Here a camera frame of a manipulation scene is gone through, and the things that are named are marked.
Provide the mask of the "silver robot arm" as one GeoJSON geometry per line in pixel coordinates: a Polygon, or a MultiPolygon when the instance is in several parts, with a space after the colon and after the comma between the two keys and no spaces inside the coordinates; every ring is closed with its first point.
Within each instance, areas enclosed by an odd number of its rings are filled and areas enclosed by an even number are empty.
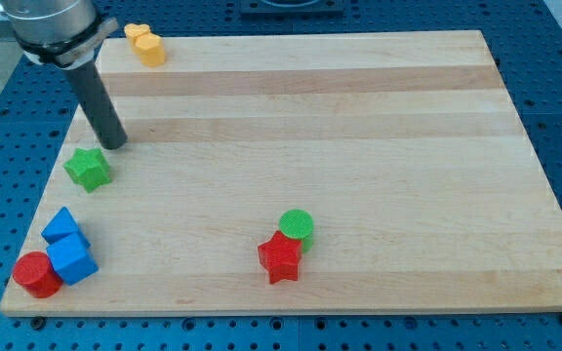
{"type": "Polygon", "coordinates": [[[92,0],[0,0],[0,12],[27,58],[72,70],[89,62],[95,49],[119,28],[92,0]]]}

